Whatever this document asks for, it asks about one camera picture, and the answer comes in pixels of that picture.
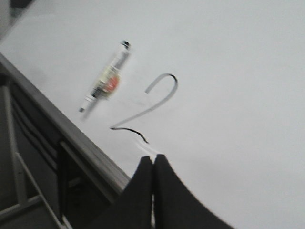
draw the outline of whiteboard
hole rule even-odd
[[[0,52],[128,175],[167,156],[213,213],[242,229],[305,227],[305,3],[37,0]],[[117,91],[78,112],[122,40]],[[124,127],[113,124],[174,96]]]

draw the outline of metal leg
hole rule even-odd
[[[25,208],[38,204],[40,202],[41,202],[40,196],[34,196],[34,197],[30,198],[28,200],[28,202],[25,203],[24,205],[16,204],[7,209],[4,209],[4,210],[0,211],[0,220],[5,219],[9,216],[12,216],[12,215],[24,210]]]
[[[52,211],[51,207],[49,206],[47,200],[45,199],[45,197],[43,196],[39,186],[37,185],[34,177],[31,175],[31,172],[29,171],[28,167],[26,166],[26,164],[24,163],[24,161],[22,160],[21,156],[19,153],[16,153],[16,157],[17,157],[17,160],[20,161],[20,163],[22,164],[22,167],[24,168],[25,172],[27,173],[29,179],[31,180],[32,184],[35,186],[36,190],[38,191],[42,201],[44,202],[47,210],[49,211],[49,213],[51,214],[51,216],[53,217],[53,219],[55,220],[55,223],[57,224],[58,228],[60,229],[67,229],[66,225],[64,224],[61,224],[59,222],[59,220],[57,219],[56,215],[54,214],[54,212]]]
[[[67,229],[73,229],[73,227],[71,226],[70,222],[67,220],[67,218],[65,216],[62,216],[62,221],[66,225]]]
[[[10,151],[11,151],[11,158],[12,158],[13,169],[14,169],[16,194],[17,194],[17,198],[18,198],[17,199],[18,204],[22,206],[28,202],[27,190],[26,190],[26,186],[25,186],[25,176],[24,176],[24,170],[22,168],[22,165],[16,157],[16,153],[17,153],[18,149],[17,149],[16,138],[15,138],[15,134],[14,134],[10,92],[9,92],[8,87],[6,87],[6,86],[3,87],[3,90],[4,90],[5,109],[6,109],[7,121],[8,121]]]

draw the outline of black ink stroke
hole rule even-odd
[[[110,127],[111,130],[129,130],[129,131],[132,131],[136,134],[138,134],[143,140],[144,142],[148,143],[148,141],[146,140],[146,138],[144,137],[143,134],[141,134],[140,132],[136,131],[136,130],[133,130],[133,129],[130,129],[130,128],[125,128],[125,127],[120,127],[121,125],[123,125],[124,123],[127,123],[133,119],[136,119],[142,115],[145,115],[153,110],[155,110],[156,108],[158,108],[159,106],[163,105],[165,102],[167,102],[170,98],[172,98],[172,96],[175,94],[175,92],[177,91],[178,89],[178,80],[177,78],[173,75],[173,74],[170,74],[170,73],[164,73],[164,74],[161,74],[159,75],[148,87],[147,89],[145,90],[145,93],[149,93],[155,86],[156,84],[161,80],[163,79],[164,77],[166,76],[171,76],[173,79],[174,79],[174,86],[172,88],[172,90],[168,93],[168,95],[163,98],[160,102],[156,103],[155,105],[151,106],[150,108],[146,109],[145,111],[142,111],[138,114],[135,114],[129,118],[126,118],[124,119],[123,121],[120,121],[118,122],[117,124],[114,124],[113,126]]]

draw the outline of pen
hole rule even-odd
[[[79,109],[80,112],[86,110],[100,95],[107,97],[114,91],[119,82],[119,71],[130,54],[129,48],[130,44],[128,42],[121,42],[120,49],[114,59],[106,66],[85,96],[84,102]]]

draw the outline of number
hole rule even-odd
[[[126,118],[124,119],[123,121],[120,121],[118,122],[117,124],[114,124],[113,126],[110,127],[111,130],[129,130],[129,131],[132,131],[136,134],[138,134],[139,136],[141,136],[141,138],[144,140],[144,142],[148,143],[148,141],[146,140],[146,138],[138,131],[136,130],[133,130],[133,129],[129,129],[129,128],[125,128],[125,127],[120,127],[121,125],[123,125],[124,123],[127,123],[133,119],[136,119],[142,115],[145,115],[153,110],[155,110],[156,108],[158,108],[159,106],[163,105],[165,102],[167,102],[174,94],[175,92],[177,91],[177,88],[178,88],[178,80],[177,78],[172,75],[172,74],[169,74],[169,73],[164,73],[162,75],[159,75],[148,87],[147,89],[145,90],[145,93],[149,93],[155,86],[156,84],[161,80],[163,79],[164,77],[166,76],[171,76],[173,79],[174,79],[174,86],[172,88],[172,90],[168,93],[168,95],[163,98],[160,102],[156,103],[155,105],[151,106],[150,108],[146,109],[145,111],[142,111],[138,114],[135,114],[129,118]]]

